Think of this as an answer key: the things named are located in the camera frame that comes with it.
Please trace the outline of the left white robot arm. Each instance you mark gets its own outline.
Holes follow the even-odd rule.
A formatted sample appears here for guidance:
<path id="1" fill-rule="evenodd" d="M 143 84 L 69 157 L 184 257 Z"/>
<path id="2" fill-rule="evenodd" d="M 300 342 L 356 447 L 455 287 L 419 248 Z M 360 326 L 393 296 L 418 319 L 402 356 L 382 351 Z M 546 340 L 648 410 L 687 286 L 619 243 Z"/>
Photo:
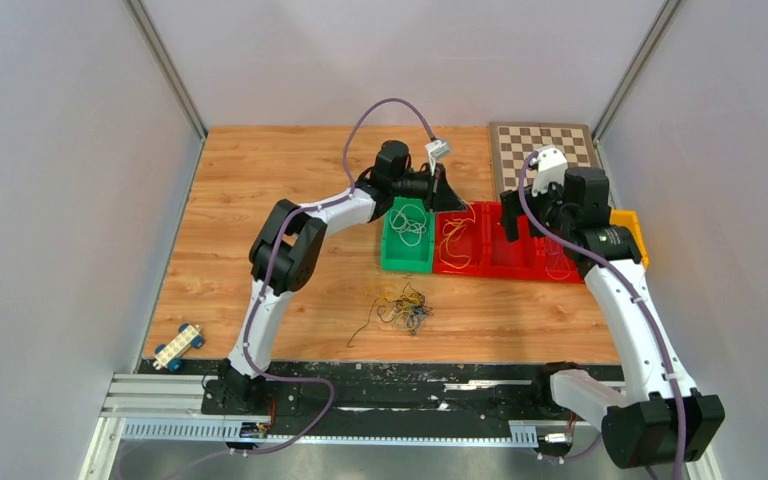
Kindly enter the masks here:
<path id="1" fill-rule="evenodd" d="M 425 150 L 426 163 L 413 169 L 408 146 L 388 140 L 374 164 L 342 193 L 312 203 L 275 204 L 249 252 L 252 296 L 243 328 L 218 369 L 219 384 L 240 413 L 253 414 L 264 405 L 278 327 L 295 293 L 311 279 L 328 236 L 379 219 L 398 197 L 417 199 L 430 213 L 465 211 L 441 162 L 449 143 L 434 138 Z"/>

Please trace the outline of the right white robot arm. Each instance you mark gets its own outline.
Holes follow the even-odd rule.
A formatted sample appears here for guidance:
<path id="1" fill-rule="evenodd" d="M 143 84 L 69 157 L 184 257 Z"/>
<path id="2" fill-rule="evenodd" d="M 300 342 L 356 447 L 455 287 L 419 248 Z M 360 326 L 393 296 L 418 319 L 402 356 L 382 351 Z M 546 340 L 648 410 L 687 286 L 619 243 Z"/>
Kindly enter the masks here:
<path id="1" fill-rule="evenodd" d="M 572 362 L 547 364 L 531 390 L 544 417 L 568 411 L 601 434 L 621 469 L 670 463 L 679 478 L 699 460 L 725 420 L 716 394 L 703 394 L 672 347 L 650 298 L 642 253 L 633 233 L 612 221 L 609 180 L 593 167 L 539 172 L 501 197 L 501 224 L 510 242 L 547 238 L 574 262 L 605 317 L 625 387 L 617 391 Z"/>

